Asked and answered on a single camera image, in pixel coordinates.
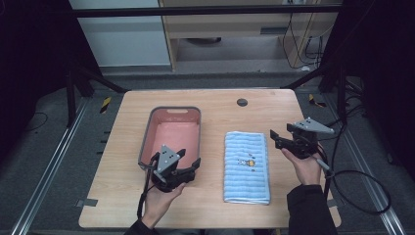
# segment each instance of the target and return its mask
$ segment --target yellow logo on towel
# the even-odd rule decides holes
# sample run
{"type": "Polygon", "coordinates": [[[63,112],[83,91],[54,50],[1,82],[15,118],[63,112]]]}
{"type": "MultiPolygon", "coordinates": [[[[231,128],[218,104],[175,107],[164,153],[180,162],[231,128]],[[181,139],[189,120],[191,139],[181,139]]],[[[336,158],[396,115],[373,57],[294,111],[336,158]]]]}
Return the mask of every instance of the yellow logo on towel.
{"type": "Polygon", "coordinates": [[[254,160],[239,160],[238,161],[239,165],[247,165],[247,166],[254,166],[255,165],[255,161],[254,160]]]}

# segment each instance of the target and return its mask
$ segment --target white towel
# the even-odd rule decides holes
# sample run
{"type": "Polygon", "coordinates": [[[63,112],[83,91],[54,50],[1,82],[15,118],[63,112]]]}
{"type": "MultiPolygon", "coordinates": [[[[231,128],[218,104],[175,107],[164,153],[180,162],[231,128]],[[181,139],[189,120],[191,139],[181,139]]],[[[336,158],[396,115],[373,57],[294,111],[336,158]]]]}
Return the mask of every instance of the white towel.
{"type": "Polygon", "coordinates": [[[265,134],[239,131],[226,133],[224,201],[268,205],[268,178],[265,134]]]}

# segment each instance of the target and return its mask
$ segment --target wooden table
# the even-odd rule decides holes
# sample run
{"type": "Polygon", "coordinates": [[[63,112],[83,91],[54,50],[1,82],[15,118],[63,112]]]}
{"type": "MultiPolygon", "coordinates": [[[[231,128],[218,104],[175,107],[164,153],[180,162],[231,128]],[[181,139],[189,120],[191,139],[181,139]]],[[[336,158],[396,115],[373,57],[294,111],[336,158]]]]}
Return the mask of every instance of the wooden table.
{"type": "MultiPolygon", "coordinates": [[[[110,139],[101,159],[79,224],[92,227],[129,227],[136,219],[145,173],[138,156],[150,112],[158,106],[195,106],[202,112],[201,167],[161,219],[168,228],[284,228],[288,227],[287,194],[300,183],[292,164],[268,138],[271,203],[242,205],[223,202],[224,137],[228,131],[262,132],[269,129],[292,138],[286,124],[302,120],[292,90],[157,90],[130,91],[123,98],[110,139]],[[240,107],[237,100],[248,105],[240,107]]],[[[337,226],[341,220],[331,208],[337,226]]]]}

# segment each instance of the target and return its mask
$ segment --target black cable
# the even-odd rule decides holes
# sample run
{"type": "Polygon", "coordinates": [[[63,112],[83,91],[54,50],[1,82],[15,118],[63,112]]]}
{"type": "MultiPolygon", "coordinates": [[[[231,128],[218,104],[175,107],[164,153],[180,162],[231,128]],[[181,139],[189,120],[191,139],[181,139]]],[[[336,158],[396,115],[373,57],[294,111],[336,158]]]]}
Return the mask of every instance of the black cable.
{"type": "Polygon", "coordinates": [[[332,177],[333,180],[333,184],[336,187],[336,190],[338,191],[338,193],[342,196],[342,198],[347,201],[349,204],[351,204],[354,208],[362,211],[362,212],[366,212],[366,213],[370,213],[370,214],[374,214],[374,215],[378,215],[384,212],[387,212],[392,205],[392,197],[390,192],[388,191],[388,189],[385,187],[385,185],[383,185],[378,179],[376,179],[375,177],[373,177],[370,174],[367,174],[365,172],[359,171],[359,170],[353,170],[353,169],[346,169],[346,170],[340,170],[338,172],[335,173],[334,177],[332,177]],[[352,200],[350,200],[348,197],[346,197],[345,193],[341,190],[341,188],[339,187],[337,181],[336,181],[336,176],[339,176],[341,174],[346,174],[346,173],[357,173],[357,174],[361,174],[365,177],[370,178],[371,180],[373,180],[374,182],[376,182],[379,186],[381,186],[382,190],[384,191],[385,195],[388,198],[388,203],[387,205],[380,211],[370,211],[370,210],[366,210],[363,207],[358,206],[356,203],[354,203],[352,200]]]}
{"type": "Polygon", "coordinates": [[[31,128],[31,129],[26,129],[26,130],[25,130],[26,132],[29,132],[29,131],[32,131],[32,130],[35,130],[35,129],[38,129],[38,128],[42,127],[42,126],[46,123],[46,121],[48,121],[48,119],[49,119],[48,115],[46,115],[45,113],[42,113],[42,112],[36,112],[36,113],[34,113],[34,114],[35,114],[35,115],[43,115],[43,116],[45,116],[45,119],[44,119],[44,120],[43,120],[43,122],[42,122],[42,123],[40,123],[39,125],[37,125],[37,126],[35,126],[35,127],[31,128]]]}
{"type": "MultiPolygon", "coordinates": [[[[356,106],[356,107],[354,107],[354,108],[352,108],[351,110],[349,110],[349,111],[347,111],[346,112],[346,117],[347,118],[351,118],[352,116],[350,115],[352,112],[354,112],[355,110],[358,110],[358,109],[361,109],[361,108],[363,108],[363,105],[358,105],[358,106],[356,106]]],[[[334,121],[332,121],[332,122],[329,122],[329,123],[327,123],[327,124],[325,124],[326,126],[328,126],[328,127],[331,127],[331,126],[333,126],[334,124],[336,124],[336,123],[338,123],[338,122],[340,122],[342,119],[341,118],[337,118],[337,119],[335,119],[334,121]]],[[[335,139],[335,138],[337,138],[337,137],[333,137],[333,138],[329,138],[329,139],[320,139],[319,141],[322,141],[322,140],[330,140],[330,139],[335,139]]]]}
{"type": "Polygon", "coordinates": [[[352,95],[352,96],[349,96],[349,97],[346,98],[346,102],[351,100],[351,99],[357,99],[357,100],[361,101],[362,97],[360,95],[352,95]]]}
{"type": "Polygon", "coordinates": [[[328,158],[327,158],[326,151],[320,145],[317,146],[317,152],[323,159],[324,163],[328,164],[328,158]]]}
{"type": "Polygon", "coordinates": [[[160,153],[156,153],[154,156],[152,156],[152,158],[150,159],[150,163],[149,164],[143,164],[142,162],[139,163],[139,165],[146,165],[148,166],[146,168],[147,170],[147,175],[146,175],[146,182],[144,184],[144,188],[143,188],[143,193],[140,196],[140,201],[138,202],[138,209],[137,209],[137,218],[141,219],[141,217],[143,216],[143,206],[144,206],[144,202],[146,201],[147,198],[147,193],[150,191],[150,189],[152,189],[155,185],[153,185],[152,187],[149,188],[149,184],[150,184],[150,178],[153,174],[153,170],[154,170],[154,166],[153,163],[154,161],[157,161],[159,159],[160,153]]]}
{"type": "Polygon", "coordinates": [[[381,213],[384,213],[384,212],[387,212],[388,209],[392,205],[392,197],[391,197],[391,194],[388,191],[388,189],[385,187],[385,185],[383,185],[378,179],[376,179],[375,177],[373,177],[373,176],[371,176],[371,175],[369,175],[369,174],[367,174],[365,172],[359,171],[359,170],[346,169],[346,170],[335,171],[335,168],[334,168],[334,165],[335,165],[335,156],[336,156],[336,152],[337,152],[337,149],[338,149],[338,146],[339,146],[340,137],[345,132],[346,127],[347,127],[347,124],[343,124],[341,126],[341,129],[340,129],[339,134],[336,137],[336,142],[335,142],[335,146],[334,146],[334,149],[333,149],[332,158],[331,158],[331,162],[330,162],[330,170],[327,170],[325,172],[326,173],[326,184],[325,184],[325,188],[324,188],[324,195],[327,198],[328,191],[329,191],[329,187],[330,187],[330,182],[333,181],[333,184],[334,184],[336,190],[341,195],[341,197],[345,201],[347,201],[348,203],[350,203],[354,208],[360,210],[361,212],[366,212],[366,213],[375,214],[375,215],[381,214],[381,213]],[[387,196],[387,199],[388,199],[387,205],[382,210],[380,210],[380,211],[369,211],[369,210],[364,209],[363,207],[358,206],[356,203],[354,203],[351,199],[349,199],[345,195],[345,193],[339,187],[338,182],[336,181],[336,176],[339,176],[341,174],[347,174],[347,173],[357,173],[357,174],[361,174],[363,176],[366,176],[366,177],[370,178],[374,182],[376,182],[379,186],[381,186],[382,190],[384,191],[385,195],[387,196]]]}
{"type": "Polygon", "coordinates": [[[300,69],[300,68],[302,68],[302,67],[304,67],[304,66],[310,66],[310,65],[312,65],[312,63],[304,62],[304,61],[302,60],[301,56],[300,56],[299,47],[298,47],[297,42],[296,42],[295,37],[294,37],[294,32],[293,32],[293,27],[292,27],[292,25],[293,25],[293,24],[292,24],[292,21],[293,21],[293,13],[290,13],[290,20],[289,20],[289,22],[288,22],[287,30],[286,30],[286,32],[284,33],[284,36],[283,36],[283,51],[284,51],[284,53],[285,53],[285,55],[286,55],[286,58],[287,58],[287,61],[288,61],[288,65],[290,66],[290,68],[291,68],[291,69],[300,69]],[[288,58],[288,54],[287,54],[287,51],[286,51],[286,49],[285,49],[285,38],[286,38],[286,35],[287,35],[287,32],[288,32],[289,28],[291,29],[291,34],[292,34],[293,39],[294,39],[294,44],[295,44],[295,46],[296,46],[297,56],[298,56],[298,57],[299,57],[299,59],[300,59],[300,60],[304,63],[304,65],[302,65],[302,66],[300,66],[300,67],[293,67],[293,66],[291,65],[291,63],[290,63],[290,60],[288,60],[288,59],[289,59],[289,58],[288,58]]]}
{"type": "Polygon", "coordinates": [[[363,95],[363,90],[362,90],[362,83],[361,83],[361,79],[360,79],[360,86],[354,84],[353,82],[349,81],[346,78],[346,85],[349,87],[349,89],[354,92],[357,95],[363,95]]]}
{"type": "Polygon", "coordinates": [[[359,111],[359,110],[364,110],[363,105],[358,105],[358,106],[354,107],[354,108],[353,108],[353,110],[351,110],[351,112],[347,115],[347,117],[348,117],[348,118],[352,118],[352,117],[354,117],[355,115],[357,115],[357,114],[358,114],[358,112],[354,112],[354,114],[353,114],[352,112],[353,112],[353,111],[359,111]]]}
{"type": "Polygon", "coordinates": [[[321,35],[318,37],[319,42],[318,42],[317,52],[309,53],[308,47],[312,39],[313,39],[312,36],[308,37],[307,44],[305,44],[305,48],[304,48],[304,55],[308,59],[314,60],[314,64],[317,65],[317,67],[319,67],[321,63],[321,58],[323,57],[323,52],[322,52],[323,51],[323,36],[321,35]]]}

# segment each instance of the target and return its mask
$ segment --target pink tray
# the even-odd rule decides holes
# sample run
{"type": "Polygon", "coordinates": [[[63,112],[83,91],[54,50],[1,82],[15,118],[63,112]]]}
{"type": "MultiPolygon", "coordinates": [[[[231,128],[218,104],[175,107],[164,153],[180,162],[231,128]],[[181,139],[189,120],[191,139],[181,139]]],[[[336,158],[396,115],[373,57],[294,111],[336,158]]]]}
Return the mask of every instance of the pink tray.
{"type": "Polygon", "coordinates": [[[199,158],[200,139],[201,111],[198,108],[157,107],[150,114],[138,162],[148,165],[165,144],[174,152],[186,149],[177,168],[190,167],[199,158]]]}

